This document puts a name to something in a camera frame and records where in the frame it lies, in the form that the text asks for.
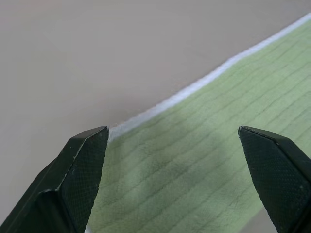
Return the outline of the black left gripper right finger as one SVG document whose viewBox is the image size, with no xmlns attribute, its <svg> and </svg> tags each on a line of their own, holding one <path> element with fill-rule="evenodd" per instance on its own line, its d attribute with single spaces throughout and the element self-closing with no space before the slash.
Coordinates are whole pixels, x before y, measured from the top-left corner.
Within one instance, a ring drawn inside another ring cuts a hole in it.
<svg viewBox="0 0 311 233">
<path fill-rule="evenodd" d="M 253 185 L 279 233 L 311 231 L 311 160 L 289 138 L 240 126 Z"/>
</svg>

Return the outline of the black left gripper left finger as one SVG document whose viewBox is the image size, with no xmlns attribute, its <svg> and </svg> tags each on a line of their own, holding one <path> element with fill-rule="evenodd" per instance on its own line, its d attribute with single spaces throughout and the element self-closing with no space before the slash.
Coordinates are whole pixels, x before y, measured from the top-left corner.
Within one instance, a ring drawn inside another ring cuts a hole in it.
<svg viewBox="0 0 311 233">
<path fill-rule="evenodd" d="M 39 172 L 0 227 L 2 233 L 83 233 L 99 190 L 107 126 L 70 138 Z"/>
</svg>

